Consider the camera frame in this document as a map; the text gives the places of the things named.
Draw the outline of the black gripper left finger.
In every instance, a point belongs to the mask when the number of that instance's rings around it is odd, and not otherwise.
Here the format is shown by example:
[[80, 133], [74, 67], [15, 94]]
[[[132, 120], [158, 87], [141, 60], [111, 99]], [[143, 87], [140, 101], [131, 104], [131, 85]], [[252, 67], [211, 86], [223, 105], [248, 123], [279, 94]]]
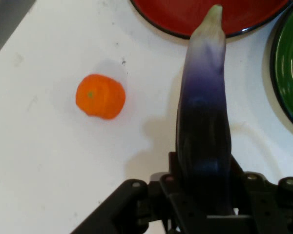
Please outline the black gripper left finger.
[[124, 181], [76, 229], [74, 234], [143, 234], [149, 223], [160, 220], [168, 234], [204, 234], [206, 217], [180, 186], [177, 154], [170, 152], [169, 172], [150, 183]]

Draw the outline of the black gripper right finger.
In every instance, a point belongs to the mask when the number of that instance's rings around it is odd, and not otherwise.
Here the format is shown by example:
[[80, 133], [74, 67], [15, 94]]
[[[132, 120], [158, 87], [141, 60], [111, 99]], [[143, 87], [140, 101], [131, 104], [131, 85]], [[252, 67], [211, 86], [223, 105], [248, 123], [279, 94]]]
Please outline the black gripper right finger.
[[231, 195], [237, 214], [209, 215], [212, 234], [293, 234], [293, 176], [277, 184], [231, 161]]

